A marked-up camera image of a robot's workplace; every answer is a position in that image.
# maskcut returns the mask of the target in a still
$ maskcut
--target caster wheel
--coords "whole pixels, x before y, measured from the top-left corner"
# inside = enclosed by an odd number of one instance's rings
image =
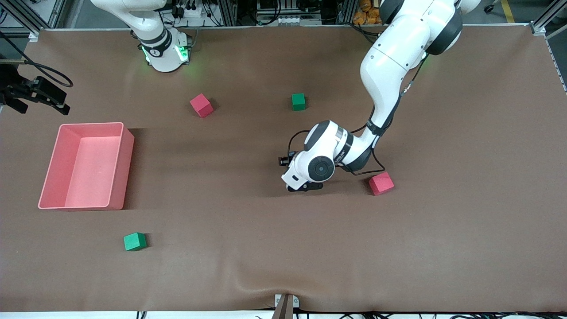
[[[486,7],[484,7],[485,13],[491,13],[492,10],[494,10],[494,5],[487,5]]]

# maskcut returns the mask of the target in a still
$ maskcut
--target pink cube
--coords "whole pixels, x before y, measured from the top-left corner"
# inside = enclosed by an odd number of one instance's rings
[[[134,136],[123,123],[63,124],[41,190],[39,209],[122,209]]]
[[[211,102],[202,93],[191,100],[191,106],[200,117],[206,117],[213,112]]]
[[[393,188],[393,182],[388,173],[378,174],[370,179],[370,188],[374,196],[381,195]]]

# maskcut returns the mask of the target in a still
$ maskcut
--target red cube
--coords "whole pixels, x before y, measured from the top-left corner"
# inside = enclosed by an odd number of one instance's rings
[[[213,112],[211,102],[201,93],[196,98],[191,100],[191,106],[199,114],[199,117],[207,117]]]
[[[393,182],[388,173],[378,174],[370,179],[370,188],[374,196],[381,195],[393,188]]]

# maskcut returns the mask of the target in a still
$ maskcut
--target gray floor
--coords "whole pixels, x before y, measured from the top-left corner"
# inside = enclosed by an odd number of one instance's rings
[[[493,0],[482,0],[480,5],[471,13],[463,17],[464,23],[487,24],[506,23],[506,16],[499,3],[490,14],[483,8]],[[517,23],[529,22],[539,17],[551,0],[508,0],[514,21]],[[112,14],[95,7],[90,0],[75,0],[69,19],[66,21],[69,28],[126,28],[126,24]],[[549,30],[558,26],[550,25]],[[26,47],[27,39],[15,39],[19,48]],[[562,74],[567,77],[567,31],[549,40],[549,45],[555,56],[557,65]],[[0,53],[10,58],[19,58],[19,55],[5,41],[0,41]]]

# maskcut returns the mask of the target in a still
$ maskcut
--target black circular joint cover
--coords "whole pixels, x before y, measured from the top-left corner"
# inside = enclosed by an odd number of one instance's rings
[[[335,163],[326,156],[317,156],[309,163],[309,177],[316,182],[326,181],[335,172]]]

